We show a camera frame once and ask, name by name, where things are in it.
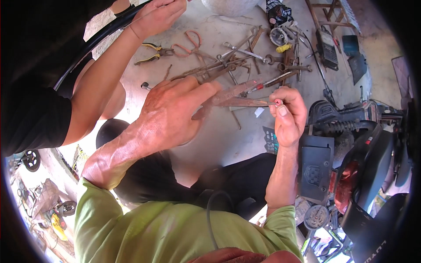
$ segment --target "black sleeve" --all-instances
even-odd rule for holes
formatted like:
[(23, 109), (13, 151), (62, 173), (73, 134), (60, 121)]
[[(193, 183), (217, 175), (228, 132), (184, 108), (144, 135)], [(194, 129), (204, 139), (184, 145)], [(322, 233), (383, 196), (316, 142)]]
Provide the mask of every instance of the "black sleeve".
[(53, 88), (13, 85), (1, 98), (1, 149), (9, 156), (27, 149), (63, 144), (72, 105)]

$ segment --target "green t-shirt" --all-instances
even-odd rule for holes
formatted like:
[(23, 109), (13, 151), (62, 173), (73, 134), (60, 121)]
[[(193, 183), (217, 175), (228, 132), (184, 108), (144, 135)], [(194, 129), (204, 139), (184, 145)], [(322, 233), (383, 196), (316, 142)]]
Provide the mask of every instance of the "green t-shirt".
[[(123, 215), (109, 191), (84, 178), (77, 196), (78, 262), (186, 262), (214, 249), (201, 207), (150, 201)], [(282, 207), (259, 227), (236, 214), (211, 211), (210, 222), (219, 248), (238, 247), (266, 256), (288, 250), (303, 261), (294, 215), (294, 206)]]

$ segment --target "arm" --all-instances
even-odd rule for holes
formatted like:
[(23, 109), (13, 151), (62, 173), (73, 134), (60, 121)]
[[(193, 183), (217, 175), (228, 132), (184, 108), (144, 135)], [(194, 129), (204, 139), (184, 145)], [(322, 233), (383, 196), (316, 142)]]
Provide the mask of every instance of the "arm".
[(296, 176), (298, 171), (298, 141), (303, 134), (307, 108), (296, 89), (280, 87), (270, 95), (270, 101), (279, 98), (283, 105), (270, 106), (275, 119), (275, 134), (279, 149), (275, 167), (266, 187), (266, 216), (278, 208), (293, 205), (296, 198)]
[(185, 0), (154, 0), (81, 78), (72, 97), (72, 116), (63, 145), (85, 137), (104, 112), (127, 64), (143, 40), (171, 27), (186, 10)]
[(191, 140), (202, 123), (191, 119), (193, 113), (219, 90), (217, 82), (199, 86), (190, 76), (161, 82), (149, 92), (139, 118), (87, 160), (82, 176), (112, 189), (138, 159)]

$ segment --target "rusty pliers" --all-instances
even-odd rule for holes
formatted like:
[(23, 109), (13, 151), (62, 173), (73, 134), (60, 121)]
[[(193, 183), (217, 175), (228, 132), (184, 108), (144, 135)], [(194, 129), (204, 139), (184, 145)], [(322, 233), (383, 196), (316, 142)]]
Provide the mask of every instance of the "rusty pliers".
[(155, 55), (153, 55), (152, 57), (148, 58), (148, 59), (144, 59), (141, 61), (138, 61), (135, 63), (135, 65), (139, 65), (142, 63), (147, 63), (147, 62), (151, 62), (155, 59), (160, 59), (161, 56), (172, 56), (172, 53), (168, 53), (169, 51), (174, 51), (172, 48), (162, 48), (161, 46), (157, 46), (155, 44), (152, 43), (142, 43), (142, 46), (145, 47), (150, 47), (155, 49), (156, 51), (158, 51)]

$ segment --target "concrete floor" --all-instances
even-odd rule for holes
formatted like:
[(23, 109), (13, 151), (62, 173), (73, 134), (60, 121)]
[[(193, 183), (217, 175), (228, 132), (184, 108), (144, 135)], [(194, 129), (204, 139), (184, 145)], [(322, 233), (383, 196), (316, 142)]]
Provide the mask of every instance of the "concrete floor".
[[(283, 4), (292, 8), (294, 20), (298, 22), (300, 28), (312, 42), (312, 46), (315, 47), (315, 26), (305, 1), (285, 0)], [(396, 41), (390, 31), (387, 30), (386, 24), (381, 17), (378, 14), (371, 14), (376, 14), (373, 6), (367, 5), (364, 1), (350, 1), (350, 4), (355, 8), (354, 11), (363, 33), (363, 37), (359, 37), (360, 49), (367, 58), (368, 72), (356, 85), (353, 85), (349, 64), (337, 52), (339, 70), (336, 72), (323, 68), (326, 81), (333, 91), (336, 103), (339, 107), (342, 107), (347, 103), (358, 101), (360, 98), (360, 86), (362, 85), (364, 87), (364, 98), (367, 98), (372, 93), (372, 98), (398, 107), (400, 94), (390, 61), (390, 59), (400, 54)], [(320, 19), (324, 17), (321, 8), (316, 9), (316, 11)], [(87, 25), (85, 39), (88, 39), (113, 18), (114, 16), (109, 10), (94, 17)], [(263, 25), (264, 28), (269, 28), (266, 14), (258, 6), (245, 17), (227, 18), (215, 16), (203, 6), (201, 1), (192, 1), (188, 3), (186, 13), (175, 22), (171, 29), (150, 37), (145, 42), (162, 45), (164, 48), (169, 48), (174, 43), (193, 48), (184, 35), (186, 30), (193, 29), (202, 36), (203, 43), (200, 49), (216, 57), (217, 54), (223, 54), (228, 51), (222, 45), (223, 42), (229, 41), (235, 45), (250, 34), (252, 25)], [(342, 35), (354, 34), (350, 28), (345, 27), (338, 27), (335, 33), (339, 38)], [(99, 57), (118, 34), (119, 32), (114, 33), (101, 43), (93, 51), (94, 58)], [(267, 54), (279, 55), (275, 51), (275, 46), (264, 34), (257, 42), (254, 51), (261, 56)], [(124, 109), (116, 118), (129, 123), (133, 122), (139, 116), (148, 93), (147, 90), (141, 89), (141, 83), (146, 81), (151, 87), (155, 86), (163, 80), (166, 69), (170, 64), (173, 67), (170, 70), (168, 79), (186, 70), (200, 66), (195, 55), (186, 58), (176, 56), (163, 57), (158, 61), (134, 66), (136, 61), (150, 57), (154, 53), (155, 51), (151, 48), (140, 47), (129, 62), (121, 78), (127, 93), (126, 103)], [(308, 48), (301, 45), (302, 57), (310, 53), (311, 51)], [(260, 64), (262, 74), (258, 75), (252, 61), (250, 60), (248, 63), (251, 64), (252, 68), (250, 76), (244, 68), (239, 68), (234, 72), (238, 82), (257, 77), (267, 81), (279, 75), (279, 71), (276, 68), (277, 64), (272, 66)], [(312, 66), (313, 72), (303, 72), (301, 82), (296, 81), (295, 77), (288, 79), (287, 82), (300, 91), (306, 106), (310, 107), (313, 102), (323, 99), (324, 84), (312, 57), (303, 61), (303, 65), (307, 64)], [(218, 78), (218, 81), (224, 87), (233, 85), (228, 75)], [(266, 97), (276, 88), (276, 86), (265, 88), (250, 94), (249, 97)], [(258, 118), (255, 117), (254, 111), (255, 108), (235, 111), (242, 126), (242, 129), (238, 130), (237, 124), (229, 110), (215, 107), (199, 134), (191, 142), (187, 145), (170, 149), (170, 157), (177, 180), (181, 184), (190, 186), (205, 168), (214, 165), (229, 165), (265, 152), (265, 134), (262, 126), (272, 128), (274, 126), (274, 118), (268, 109), (264, 110)], [(83, 140), (73, 145), (60, 147), (60, 152), (63, 153), (65, 159), (72, 161), (77, 144), (81, 146), (87, 155), (91, 155), (95, 151), (97, 131), (103, 123), (104, 121), (98, 121), (92, 133)]]

